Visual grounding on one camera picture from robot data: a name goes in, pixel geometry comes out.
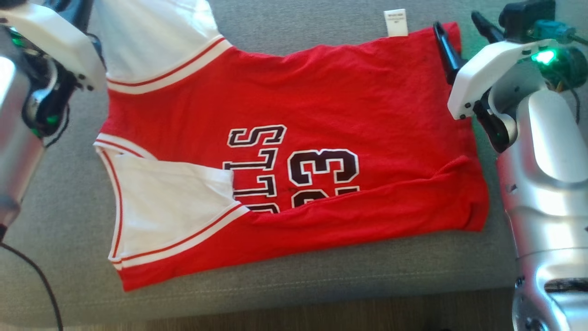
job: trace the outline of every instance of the printed number 23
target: printed number 23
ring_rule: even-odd
[[[229,133],[227,145],[231,148],[253,147],[261,145],[280,145],[286,135],[287,128],[284,125],[267,125],[254,127],[249,132],[247,129],[233,129]],[[260,169],[272,171],[278,156],[279,147],[261,148],[258,152],[259,161],[223,163],[226,170]],[[339,169],[332,171],[330,165],[339,163]],[[310,164],[311,170],[305,170],[305,164]],[[335,184],[350,183],[359,174],[358,156],[347,149],[323,149],[295,151],[288,158],[288,176],[290,182],[298,187],[311,186],[313,174],[333,173]],[[263,183],[263,188],[248,190],[235,190],[235,196],[276,196],[276,182],[273,174],[257,177],[258,183]],[[335,189],[336,195],[359,191],[359,186],[343,186]],[[292,196],[292,207],[302,206],[308,201],[329,197],[323,190],[307,189],[298,191]],[[279,212],[277,205],[256,205],[252,210],[270,210]]]

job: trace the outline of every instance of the green led light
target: green led light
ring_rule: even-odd
[[[25,43],[21,39],[13,38],[12,42],[19,47],[24,47]]]
[[[57,116],[57,115],[47,117],[47,123],[50,125],[55,125],[55,124],[57,124],[58,121],[59,121],[59,116]]]
[[[549,65],[555,59],[554,51],[543,51],[531,56],[531,59],[541,64]]]

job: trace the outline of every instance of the white fabric panel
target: white fabric panel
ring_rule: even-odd
[[[233,199],[233,172],[230,170],[148,160],[97,147],[100,153],[106,152],[106,155],[101,153],[101,157],[113,181],[117,200],[117,222],[109,258],[113,262],[164,249],[214,224],[172,250],[125,261],[123,265],[152,262],[180,253],[248,211],[240,207],[218,221],[239,205]],[[118,186],[122,205],[118,200]],[[119,227],[122,228],[121,238],[113,256]]]
[[[188,65],[186,65],[185,67],[182,67],[180,70],[174,71],[172,74],[166,75],[165,77],[162,77],[161,79],[151,81],[147,84],[141,84],[138,86],[126,86],[126,85],[116,84],[114,82],[108,82],[108,88],[110,90],[114,90],[114,91],[118,91],[118,92],[122,92],[122,93],[127,93],[127,94],[143,94],[143,93],[158,90],[160,88],[163,88],[163,87],[171,85],[175,82],[178,82],[178,81],[190,76],[191,74],[198,71],[199,69],[203,68],[204,66],[206,66],[207,64],[212,62],[212,60],[217,58],[220,54],[222,54],[224,51],[226,51],[227,49],[232,47],[232,45],[227,40],[223,39],[223,40],[219,41],[219,39],[222,39],[222,38],[219,37],[219,38],[215,38],[215,39],[211,40],[211,42],[210,42],[211,47],[210,48],[207,47],[206,52],[200,53],[199,55],[202,55],[202,56],[199,57],[196,61],[190,62]]]
[[[227,224],[231,223],[232,221],[236,220],[240,216],[249,212],[249,209],[247,207],[241,205],[238,202],[235,202],[235,204],[227,207],[226,211],[230,211],[231,209],[233,209],[234,207],[239,206],[239,205],[240,205],[240,207],[236,208],[234,211],[225,215],[221,219],[213,219],[210,222],[208,222],[204,227],[207,227],[209,224],[211,226],[206,228],[205,231],[199,233],[197,236],[194,236],[194,237],[190,238],[189,240],[186,240],[185,242],[183,242],[177,246],[171,247],[170,249],[166,249],[166,250],[157,252],[155,254],[147,254],[147,255],[139,256],[139,257],[132,258],[129,260],[123,260],[122,263],[117,263],[118,259],[109,259],[109,260],[111,262],[113,262],[113,266],[116,269],[120,270],[121,268],[124,268],[124,267],[132,267],[132,266],[138,266],[140,264],[155,262],[157,260],[162,260],[167,257],[174,256],[174,255],[179,254],[183,251],[187,251],[187,250],[191,249],[192,247],[198,245],[199,243],[205,241],[206,239],[210,238],[210,236],[212,236],[213,234],[218,232],[220,229],[225,227]]]
[[[206,0],[97,0],[108,78],[142,82],[201,53],[220,34]]]

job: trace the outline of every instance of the red stripe trim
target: red stripe trim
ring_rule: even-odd
[[[151,255],[151,254],[156,254],[156,253],[161,253],[161,252],[163,252],[163,251],[166,251],[166,250],[172,249],[172,248],[174,248],[174,247],[176,247],[176,246],[179,246],[179,245],[181,245],[181,244],[185,243],[186,241],[188,241],[188,240],[190,240],[190,239],[192,239],[192,238],[194,238],[194,237],[196,237],[196,236],[198,236],[198,235],[202,234],[204,231],[208,230],[209,228],[213,227],[214,225],[216,225],[217,223],[219,223],[221,220],[223,220],[225,217],[227,217],[227,216],[228,216],[230,213],[232,213],[233,211],[235,211],[237,208],[239,208],[239,207],[241,207],[241,206],[242,206],[242,204],[238,204],[237,206],[234,206],[234,207],[233,207],[233,208],[231,208],[229,211],[227,211],[227,212],[226,212],[226,213],[224,213],[222,216],[220,216],[218,219],[216,219],[216,221],[214,221],[213,223],[209,224],[209,225],[208,225],[207,227],[205,227],[204,229],[202,229],[202,230],[200,230],[200,231],[196,232],[195,234],[193,234],[193,235],[189,236],[188,238],[186,238],[186,239],[184,239],[184,240],[182,240],[182,241],[179,241],[179,242],[177,242],[177,243],[175,243],[175,244],[173,244],[173,245],[170,245],[170,246],[168,246],[168,247],[165,247],[165,248],[162,248],[162,249],[158,249],[158,250],[152,250],[152,251],[148,251],[148,252],[146,252],[146,253],[141,253],[141,254],[137,254],[137,255],[133,255],[133,256],[123,257],[123,258],[121,258],[121,260],[120,260],[120,261],[115,261],[115,262],[112,262],[112,264],[119,264],[119,263],[122,263],[123,261],[128,261],[128,260],[136,259],[137,257],[146,256],[146,255]]]
[[[106,141],[106,140],[102,140],[102,139],[96,139],[96,142],[97,142],[97,143],[101,143],[101,144],[111,145],[111,146],[114,146],[114,147],[116,147],[116,148],[118,148],[118,149],[121,149],[121,150],[127,151],[127,152],[129,152],[129,153],[131,153],[131,154],[133,154],[133,155],[136,155],[136,156],[138,156],[138,157],[143,157],[141,154],[137,153],[137,152],[136,152],[136,151],[134,151],[134,150],[131,150],[131,149],[130,149],[130,148],[128,148],[128,147],[124,147],[124,146],[122,146],[122,145],[119,145],[119,144],[111,143],[110,141]]]
[[[106,152],[102,152],[102,155],[106,158],[108,162],[108,166],[111,168],[112,177],[114,178],[114,182],[116,184],[116,190],[118,191],[118,234],[116,235],[116,242],[114,244],[114,251],[112,252],[112,257],[116,256],[116,251],[118,250],[118,244],[121,242],[121,233],[122,233],[122,195],[121,195],[121,184],[118,181],[118,176],[116,175],[116,171],[114,170],[114,166],[112,165],[111,159],[108,157]]]
[[[137,82],[137,83],[125,83],[125,82],[118,82],[118,81],[114,81],[114,80],[110,80],[110,79],[106,79],[107,81],[113,83],[113,84],[117,84],[117,85],[123,85],[123,86],[131,86],[131,87],[135,87],[135,86],[141,86],[141,85],[146,85],[146,84],[150,84],[153,82],[156,82],[158,80],[162,80],[168,76],[171,76],[173,74],[175,74],[176,72],[186,68],[188,65],[192,64],[193,62],[195,62],[196,60],[198,60],[199,58],[203,57],[207,52],[209,52],[212,48],[214,48],[215,46],[217,46],[220,42],[222,42],[223,40],[225,40],[224,38],[221,38],[217,41],[215,41],[214,43],[212,43],[212,45],[208,46],[204,51],[200,52],[200,54],[196,55],[195,57],[193,57],[192,59],[190,59],[188,62],[182,64],[181,66],[175,68],[174,70],[168,72],[167,74],[161,75],[157,78],[153,78],[152,80],[148,80],[148,81],[144,81],[144,82]]]

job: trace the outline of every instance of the black cable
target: black cable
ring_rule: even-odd
[[[65,106],[65,123],[64,126],[61,128],[61,130],[59,131],[59,133],[57,133],[57,136],[55,138],[53,138],[53,140],[51,140],[50,142],[47,143],[47,145],[45,145],[45,149],[51,147],[53,144],[57,143],[57,141],[61,138],[61,135],[64,134],[65,130],[68,128],[69,125],[69,104],[67,104]]]
[[[49,294],[49,299],[51,300],[51,306],[53,306],[53,311],[55,312],[55,319],[57,320],[57,329],[59,331],[63,331],[64,324],[63,324],[63,322],[61,322],[61,314],[59,312],[59,306],[57,306],[57,300],[55,300],[55,296],[53,295],[53,290],[51,289],[51,286],[49,285],[49,282],[47,281],[45,274],[43,274],[43,272],[41,271],[39,266],[37,266],[35,264],[35,262],[33,262],[31,259],[29,259],[26,255],[22,254],[20,251],[15,250],[14,248],[8,246],[5,243],[0,243],[0,247],[4,248],[7,251],[13,252],[16,256],[20,257],[25,262],[27,262],[31,267],[33,267],[33,269],[35,269],[37,274],[39,274],[39,277],[43,281],[43,285],[45,285],[45,289],[47,290],[47,294]]]
[[[6,225],[0,224],[0,243],[4,240],[4,235],[6,234],[7,230],[8,228],[6,227]]]
[[[564,77],[561,73],[557,72],[556,70],[552,70],[552,72],[557,75],[559,80],[561,80],[561,82],[564,83],[564,85],[568,87],[568,89],[570,90],[570,92],[574,96],[574,99],[576,100],[576,124],[579,124],[580,123],[580,97],[578,96],[578,93],[570,85],[570,82],[568,82],[566,77]]]
[[[570,39],[573,40],[573,41],[577,41],[577,42],[579,42],[582,45],[588,46],[588,40],[586,40],[586,39],[584,39],[582,37],[578,37],[577,35],[571,35],[570,36]]]

